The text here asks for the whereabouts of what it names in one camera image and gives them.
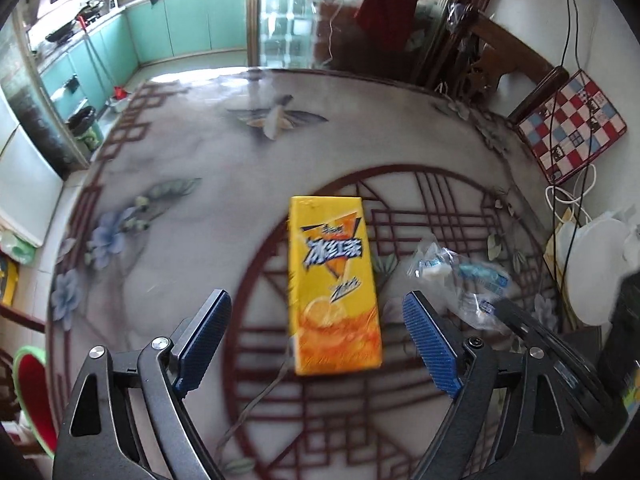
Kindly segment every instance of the table surface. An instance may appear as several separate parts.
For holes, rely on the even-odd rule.
[[[261,126],[284,102],[285,129],[269,140]],[[225,347],[185,400],[212,451],[282,362],[289,198],[356,194],[385,310],[385,364],[333,379],[287,376],[223,461],[256,458],[255,478],[290,478],[296,468],[300,478],[402,478],[449,407],[396,323],[394,302],[413,288],[406,260],[429,228],[454,250],[484,257],[487,236],[508,233],[499,261],[530,307],[542,268],[531,211],[544,207],[532,190],[544,185],[504,120],[416,89],[306,71],[157,78],[136,93],[101,149],[68,224],[74,241],[63,244],[47,321],[54,419],[62,420],[90,348],[142,348],[224,288],[235,300]],[[495,207],[502,191],[513,216]],[[167,475],[148,419],[138,416],[138,393],[142,443]],[[478,450],[478,463],[486,452]]]

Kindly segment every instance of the teal cabinet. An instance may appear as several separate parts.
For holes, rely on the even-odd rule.
[[[85,93],[82,86],[75,92],[64,89],[64,85],[71,79],[76,70],[67,54],[62,55],[40,76],[47,94],[53,101],[55,109],[63,121],[66,121],[84,100]]]
[[[140,63],[173,57],[164,0],[154,6],[150,3],[133,6],[126,12]]]
[[[207,0],[164,0],[174,56],[211,50]]]
[[[246,48],[246,0],[206,0],[211,48]]]
[[[138,69],[138,56],[129,33],[127,17],[121,14],[97,34],[104,48],[104,62],[118,86],[124,86]]]
[[[99,35],[94,35],[92,42],[102,43]],[[85,40],[82,40],[69,50],[68,56],[89,104],[98,111],[102,110],[113,93],[113,85],[100,67],[95,52],[89,48]]]

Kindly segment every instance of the iced tea carton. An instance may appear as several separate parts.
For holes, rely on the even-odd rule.
[[[292,197],[289,327],[298,375],[354,372],[382,364],[361,199]]]

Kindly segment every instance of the metal screw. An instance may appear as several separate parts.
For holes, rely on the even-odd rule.
[[[104,346],[94,346],[89,350],[89,357],[91,359],[97,359],[98,357],[102,357],[104,355]]]
[[[542,359],[545,356],[545,351],[537,346],[532,346],[529,350],[529,355],[534,359]]]
[[[482,348],[484,346],[484,341],[475,336],[470,337],[467,342],[469,343],[469,346],[471,346],[471,348]]]
[[[151,348],[154,350],[164,350],[169,346],[169,340],[165,337],[156,337],[151,342]]]

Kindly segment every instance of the white bottle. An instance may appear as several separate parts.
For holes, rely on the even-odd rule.
[[[118,0],[109,0],[109,12],[118,9]]]
[[[36,248],[11,231],[0,232],[0,250],[21,265],[31,265],[36,257]]]

